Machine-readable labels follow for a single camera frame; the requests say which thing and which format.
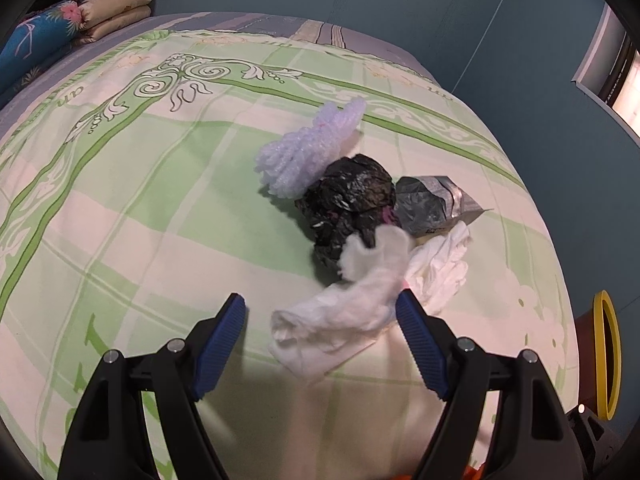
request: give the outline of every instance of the pillow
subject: pillow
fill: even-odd
[[[65,0],[20,23],[0,53],[0,94],[67,44],[80,21],[78,4]]]
[[[4,92],[0,93],[0,110],[15,97],[15,95],[22,90],[25,86],[33,83],[39,78],[42,73],[51,67],[55,62],[59,61],[67,54],[71,52],[71,43],[67,43],[65,46],[57,49],[53,54],[46,57],[42,62],[31,67],[31,69],[24,75],[20,76],[17,81],[9,86]]]
[[[97,25],[104,20],[146,5],[151,0],[85,0],[79,7],[82,13],[82,25],[80,29],[85,30]]]
[[[108,20],[104,20],[95,27],[88,28],[87,30],[82,31],[77,38],[74,40],[74,44],[87,44],[93,43],[94,41],[100,40],[107,34],[111,34],[116,30],[120,30],[121,28],[126,27],[127,25],[131,25],[131,23],[139,22],[140,20],[144,20],[151,15],[151,8],[149,6],[136,7],[135,9],[128,10],[127,12],[122,12],[121,14],[117,14]]]

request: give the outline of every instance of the blue-gray wall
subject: blue-gray wall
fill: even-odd
[[[572,83],[602,0],[158,0],[338,23],[417,57],[493,131],[529,188],[579,315],[609,291],[623,337],[616,427],[640,413],[640,150]]]

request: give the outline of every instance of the green and white tablecloth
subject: green and white tablecloth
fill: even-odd
[[[489,212],[444,317],[485,349],[535,348],[577,400],[573,318],[545,225],[492,134],[433,82],[372,56],[252,34],[156,30],[27,110],[0,154],[0,415],[47,480],[100,355],[153,352],[230,292],[246,335],[199,405],[234,480],[379,480],[411,472],[442,405],[395,327],[304,386],[271,357],[274,308],[324,286],[291,202],[254,156],[319,105],[367,100],[353,153],[394,178],[448,175]],[[152,396],[158,468],[174,478]],[[473,460],[483,460],[491,396]]]

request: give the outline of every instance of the metal screw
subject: metal screw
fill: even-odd
[[[166,348],[168,349],[169,352],[173,352],[174,354],[177,354],[179,351],[181,351],[184,348],[184,339],[180,339],[180,338],[171,339],[171,341],[169,341],[166,344]]]
[[[465,352],[471,352],[476,349],[476,343],[468,337],[461,337],[458,339],[458,348]]]
[[[107,350],[102,356],[105,363],[111,364],[118,360],[119,354],[117,350]]]
[[[528,348],[526,350],[522,351],[522,358],[527,363],[537,363],[538,362],[538,354],[536,354],[533,350],[529,350]]]

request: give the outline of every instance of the pink flower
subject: pink flower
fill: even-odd
[[[60,12],[62,13],[63,19],[68,22],[74,23],[75,25],[80,25],[82,22],[82,14],[75,3],[60,6]]]

